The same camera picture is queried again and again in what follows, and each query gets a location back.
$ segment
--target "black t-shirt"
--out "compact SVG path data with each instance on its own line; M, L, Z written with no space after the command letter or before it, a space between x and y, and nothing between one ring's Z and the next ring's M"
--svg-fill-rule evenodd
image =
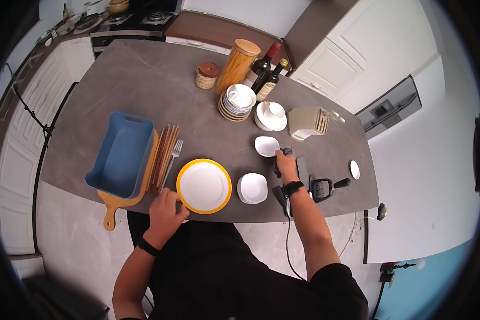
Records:
M310 282L270 270L233 224L183 224L155 259L153 319L368 319L350 269L331 264Z

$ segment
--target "silver fork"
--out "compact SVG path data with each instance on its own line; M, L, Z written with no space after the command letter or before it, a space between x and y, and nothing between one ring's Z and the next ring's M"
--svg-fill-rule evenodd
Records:
M162 189L164 188L165 181L167 180L167 176L169 175L169 171L171 171L171 167L173 166L174 158L179 157L179 154L181 153L182 145L183 145L183 140L182 139L178 139L176 141L176 144L174 145L173 153L171 154L171 156L172 156L171 157L171 162L169 163L169 166L167 167L167 171L165 172L164 182L162 182L162 187L160 188L159 194L162 192Z

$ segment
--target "brown lid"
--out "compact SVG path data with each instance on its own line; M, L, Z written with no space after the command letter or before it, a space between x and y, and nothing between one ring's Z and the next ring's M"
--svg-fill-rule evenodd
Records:
M203 62L199 65L199 73L207 78L215 78L220 73L218 66L212 62Z
M256 44L245 39L236 39L235 47L243 54L247 54L248 56L252 57L259 55L259 53L262 51Z

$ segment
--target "spaghetti jar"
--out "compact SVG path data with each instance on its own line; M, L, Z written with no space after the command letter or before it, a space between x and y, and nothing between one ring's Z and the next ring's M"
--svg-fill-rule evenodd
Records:
M249 40L236 39L215 92L220 95L230 85L240 83L260 52L260 48Z
M199 65L195 75L195 85L201 89L211 89L220 73L218 66L211 62L204 62Z

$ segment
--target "blue baking dish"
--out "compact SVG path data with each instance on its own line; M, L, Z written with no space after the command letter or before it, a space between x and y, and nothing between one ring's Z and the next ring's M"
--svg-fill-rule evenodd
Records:
M139 194L153 145L153 123L122 112L109 116L109 128L85 182L123 199Z

